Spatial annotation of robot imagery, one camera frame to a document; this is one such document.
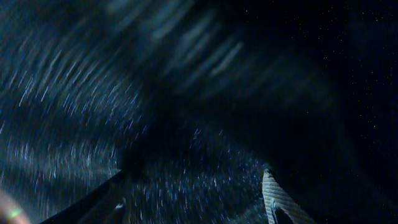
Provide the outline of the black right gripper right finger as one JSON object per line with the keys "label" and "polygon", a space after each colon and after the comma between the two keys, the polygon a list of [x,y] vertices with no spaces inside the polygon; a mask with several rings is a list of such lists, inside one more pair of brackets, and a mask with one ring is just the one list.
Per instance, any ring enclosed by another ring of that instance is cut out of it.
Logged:
{"label": "black right gripper right finger", "polygon": [[316,224],[315,220],[277,183],[269,169],[264,170],[262,195],[269,224],[280,223],[276,216],[278,209],[282,210],[293,224]]}

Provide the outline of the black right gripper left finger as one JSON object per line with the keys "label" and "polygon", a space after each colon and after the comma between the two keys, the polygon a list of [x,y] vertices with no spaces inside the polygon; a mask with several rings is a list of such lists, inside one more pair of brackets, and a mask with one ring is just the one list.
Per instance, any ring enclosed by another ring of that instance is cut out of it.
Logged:
{"label": "black right gripper left finger", "polygon": [[127,215],[130,172],[122,170],[88,195],[40,224],[118,224]]}

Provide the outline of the black sparkly knit garment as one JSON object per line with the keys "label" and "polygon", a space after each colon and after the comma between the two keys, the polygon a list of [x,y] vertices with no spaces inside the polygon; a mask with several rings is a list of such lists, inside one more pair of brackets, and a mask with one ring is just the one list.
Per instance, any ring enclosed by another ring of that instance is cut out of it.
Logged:
{"label": "black sparkly knit garment", "polygon": [[2,1],[1,222],[397,222],[396,1]]}

